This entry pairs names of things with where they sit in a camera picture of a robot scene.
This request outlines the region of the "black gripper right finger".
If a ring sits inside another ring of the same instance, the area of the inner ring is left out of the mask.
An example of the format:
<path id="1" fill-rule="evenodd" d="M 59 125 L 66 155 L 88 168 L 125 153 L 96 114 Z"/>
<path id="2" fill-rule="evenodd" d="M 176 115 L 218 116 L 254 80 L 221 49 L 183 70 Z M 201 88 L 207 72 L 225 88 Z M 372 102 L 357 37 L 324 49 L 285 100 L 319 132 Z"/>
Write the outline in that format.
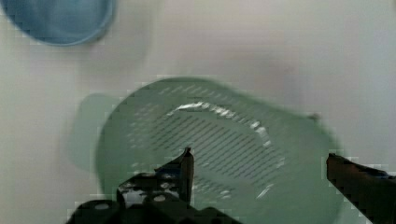
<path id="1" fill-rule="evenodd" d="M 373 224 L 395 224 L 394 175 L 330 153 L 327 179 Z"/>

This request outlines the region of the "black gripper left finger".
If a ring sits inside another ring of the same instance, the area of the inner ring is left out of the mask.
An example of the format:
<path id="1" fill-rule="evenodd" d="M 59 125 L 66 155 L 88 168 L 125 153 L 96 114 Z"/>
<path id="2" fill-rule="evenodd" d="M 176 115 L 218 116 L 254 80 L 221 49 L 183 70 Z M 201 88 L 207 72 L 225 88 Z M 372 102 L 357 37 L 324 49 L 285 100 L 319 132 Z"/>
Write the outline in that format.
<path id="1" fill-rule="evenodd" d="M 175 180 L 174 190 L 177 192 L 178 198 L 186 203 L 191 202 L 194 157 L 191 154 L 190 147 L 185 147 L 178 157 L 156 168 L 155 174 L 163 179 Z"/>

